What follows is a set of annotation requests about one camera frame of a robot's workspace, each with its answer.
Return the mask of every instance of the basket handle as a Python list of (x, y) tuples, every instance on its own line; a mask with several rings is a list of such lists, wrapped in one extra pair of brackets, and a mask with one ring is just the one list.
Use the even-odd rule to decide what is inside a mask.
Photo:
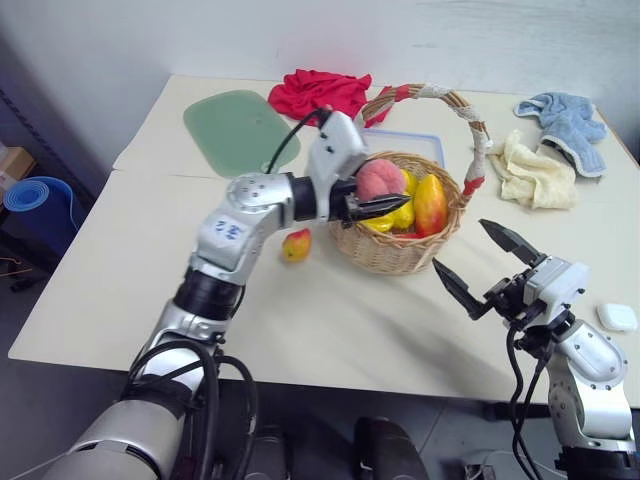
[(467, 169), (464, 179), (464, 191), (460, 196), (459, 207), (466, 206), (473, 193), (484, 182), (484, 165), (491, 140), (487, 127), (480, 119), (476, 109), (457, 92), (435, 84), (410, 83), (400, 87), (385, 87), (373, 100), (362, 108), (356, 121), (364, 125), (375, 123), (376, 117), (389, 110), (395, 102), (406, 98), (439, 98), (445, 102), (460, 118), (466, 120), (473, 136), (473, 161)]

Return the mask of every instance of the wicker basket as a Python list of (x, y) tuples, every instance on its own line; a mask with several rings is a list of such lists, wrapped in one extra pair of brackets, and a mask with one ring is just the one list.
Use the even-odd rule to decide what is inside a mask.
[(356, 265), (375, 273), (401, 275), (418, 272), (429, 265), (429, 260), (442, 244), (460, 228), (460, 220), (473, 192), (484, 181), (484, 160), (489, 144), (484, 122), (474, 108), (460, 95), (434, 85), (410, 84), (385, 89), (371, 100), (361, 112), (361, 121), (366, 122), (405, 98), (439, 98), (443, 100), (471, 128), (474, 140), (474, 158), (465, 178), (461, 193), (456, 182), (446, 170), (420, 155), (399, 152), (380, 152), (370, 159), (384, 157), (401, 168), (413, 173), (418, 179), (435, 174), (440, 179), (449, 203), (449, 221), (439, 233), (420, 239), (405, 239), (390, 233), (381, 233), (360, 223), (343, 228), (339, 222), (329, 224), (329, 229), (340, 251)]

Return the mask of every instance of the green tray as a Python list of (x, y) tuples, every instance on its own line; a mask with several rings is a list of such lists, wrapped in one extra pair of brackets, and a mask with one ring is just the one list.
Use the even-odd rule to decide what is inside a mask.
[[(194, 103), (184, 111), (187, 130), (209, 166), (220, 176), (264, 172), (282, 139), (291, 131), (264, 98), (250, 90), (233, 90)], [(293, 137), (274, 172), (296, 158)]]

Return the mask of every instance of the gray floor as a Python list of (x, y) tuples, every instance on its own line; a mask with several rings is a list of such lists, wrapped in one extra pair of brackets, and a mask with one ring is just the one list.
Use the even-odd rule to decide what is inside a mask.
[[(9, 360), (6, 352), (44, 283), (18, 294), (9, 285), (0, 279), (0, 480), (62, 452), (117, 397), (122, 382), (116, 372)], [(405, 428), (433, 480), (462, 479), (465, 463), (510, 449), (510, 425), (484, 420), (481, 402), (275, 384), (261, 384), (260, 394), (261, 423), (281, 425), (292, 445), (294, 480), (352, 478), (349, 448), (361, 415), (384, 416)], [(223, 385), (222, 409), (229, 411), (223, 417), (230, 425), (239, 395), (235, 382)], [(550, 420), (529, 420), (525, 437), (535, 458), (553, 465), (558, 442)], [(498, 479), (524, 478), (509, 456), (490, 463)]]

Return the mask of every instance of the rolled mat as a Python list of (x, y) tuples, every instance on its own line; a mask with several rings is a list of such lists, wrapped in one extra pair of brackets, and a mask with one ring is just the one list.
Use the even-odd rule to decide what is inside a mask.
[(71, 187), (52, 177), (31, 177), (11, 187), (4, 206), (51, 250), (62, 256), (87, 214)]

